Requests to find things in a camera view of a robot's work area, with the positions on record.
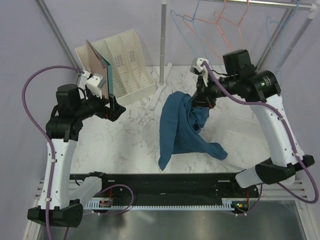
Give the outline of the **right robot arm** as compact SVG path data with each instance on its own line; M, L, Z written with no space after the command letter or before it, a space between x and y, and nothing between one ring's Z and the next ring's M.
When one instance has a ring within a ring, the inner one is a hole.
M287 121L281 88L269 70L256 72L246 49L223 55L226 73L216 79L205 58L195 58L190 71L198 75L195 107L213 108L216 99L228 97L241 105L250 106L267 141L270 157L235 175L229 191L242 196L248 187L260 183L291 185L298 171L315 163L311 155L300 148Z

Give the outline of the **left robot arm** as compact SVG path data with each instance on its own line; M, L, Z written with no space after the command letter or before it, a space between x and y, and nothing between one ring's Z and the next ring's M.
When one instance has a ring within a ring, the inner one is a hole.
M94 195L104 197L110 191L109 183L103 180L104 173L93 172L70 192L72 159L83 121L97 116L114 122L126 108L118 104L113 94L98 97L75 84L59 86L56 100L45 127L48 155L43 189L38 205L28 210L27 218L47 227L76 228L82 221L84 206Z

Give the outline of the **blue t shirt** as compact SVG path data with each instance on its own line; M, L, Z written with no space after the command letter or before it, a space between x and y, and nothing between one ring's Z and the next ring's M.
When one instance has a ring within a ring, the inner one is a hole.
M159 123L158 166L163 171L172 155L205 153L218 160L227 158L228 153L217 142L206 142L200 132L210 114L208 107L192 106L192 97L176 91L166 99Z

